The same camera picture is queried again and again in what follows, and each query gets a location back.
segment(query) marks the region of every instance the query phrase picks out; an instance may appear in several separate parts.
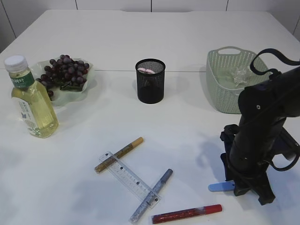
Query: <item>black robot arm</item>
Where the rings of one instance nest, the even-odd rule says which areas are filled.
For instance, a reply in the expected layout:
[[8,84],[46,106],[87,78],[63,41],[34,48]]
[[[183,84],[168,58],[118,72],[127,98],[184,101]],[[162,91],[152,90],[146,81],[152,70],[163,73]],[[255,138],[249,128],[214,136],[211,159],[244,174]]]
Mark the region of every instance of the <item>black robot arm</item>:
[[[272,53],[288,65],[300,65],[275,49],[263,50],[257,57],[263,53]],[[276,69],[261,72],[254,67],[255,59],[250,65],[254,73],[272,74],[269,80],[246,87],[240,93],[240,123],[226,126],[221,133],[226,151],[221,159],[226,180],[235,181],[234,194],[243,195],[253,189],[264,205],[275,199],[266,174],[268,166],[286,171],[300,156],[298,143],[283,128],[287,117],[300,116],[300,67],[283,74]],[[292,159],[290,165],[277,168],[272,159],[278,154]]]

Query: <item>woven plastic basket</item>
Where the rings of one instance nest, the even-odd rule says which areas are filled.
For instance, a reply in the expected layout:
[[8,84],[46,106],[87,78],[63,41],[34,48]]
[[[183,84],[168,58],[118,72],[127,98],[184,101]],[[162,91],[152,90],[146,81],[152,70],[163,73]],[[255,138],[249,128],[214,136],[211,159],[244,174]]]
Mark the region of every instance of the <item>woven plastic basket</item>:
[[[237,54],[222,54],[221,50],[234,49]],[[246,86],[258,84],[262,81],[268,80],[270,73],[258,76],[254,74],[249,66],[253,58],[256,56],[254,52],[243,50],[237,47],[224,47],[210,51],[207,56],[206,65],[206,82],[208,91],[215,107],[223,113],[240,114],[238,106],[239,94],[244,90],[244,87],[235,86],[232,78],[232,72],[236,68],[245,68],[251,75]],[[255,67],[259,71],[268,70],[264,62],[257,58],[255,60]],[[226,79],[227,87],[222,83]],[[232,84],[228,85],[228,81],[232,79]]]

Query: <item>white wall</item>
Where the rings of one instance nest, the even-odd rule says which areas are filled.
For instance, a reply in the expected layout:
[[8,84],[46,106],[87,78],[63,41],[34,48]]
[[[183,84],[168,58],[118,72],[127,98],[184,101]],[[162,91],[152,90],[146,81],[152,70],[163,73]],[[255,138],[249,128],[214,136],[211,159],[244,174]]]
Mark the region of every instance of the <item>white wall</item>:
[[268,11],[291,33],[300,16],[300,0],[229,0],[228,11]]
[[0,1],[0,52],[13,42],[14,39],[14,32],[11,29],[9,20]]
[[15,34],[19,36],[48,9],[76,9],[75,0],[2,0]]
[[[141,12],[269,11],[291,33],[300,17],[300,0],[0,0],[16,36],[48,9],[103,9]],[[295,31],[300,41],[300,25]],[[0,52],[14,34],[0,4]]]
[[150,12],[151,0],[77,0],[78,9]]
[[227,0],[152,0],[153,12],[225,11]]

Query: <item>ruler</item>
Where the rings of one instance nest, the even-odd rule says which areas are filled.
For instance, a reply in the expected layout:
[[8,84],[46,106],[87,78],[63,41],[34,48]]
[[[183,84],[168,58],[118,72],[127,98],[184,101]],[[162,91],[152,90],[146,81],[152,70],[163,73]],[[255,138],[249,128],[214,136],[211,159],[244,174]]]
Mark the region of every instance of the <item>ruler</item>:
[[154,196],[153,202],[148,202],[149,207],[153,208],[160,200],[161,197],[153,191],[141,178],[132,172],[120,159],[115,157],[111,152],[106,152],[99,158],[101,163],[105,162],[112,164],[107,165],[107,169],[124,185],[126,186],[141,202],[147,197],[149,193]]

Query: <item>red glitter marker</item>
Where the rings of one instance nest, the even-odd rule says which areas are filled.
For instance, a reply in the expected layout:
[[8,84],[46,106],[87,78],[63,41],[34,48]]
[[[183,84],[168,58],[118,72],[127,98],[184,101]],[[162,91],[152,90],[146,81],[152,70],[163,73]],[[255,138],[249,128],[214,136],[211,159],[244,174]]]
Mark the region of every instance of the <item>red glitter marker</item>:
[[177,212],[169,212],[169,213],[155,215],[152,216],[152,223],[160,224],[160,223],[174,221],[178,219],[203,216],[203,215],[207,215],[215,212],[221,212],[221,211],[222,211],[221,205],[209,205],[200,208],[193,208],[188,210],[181,210]]

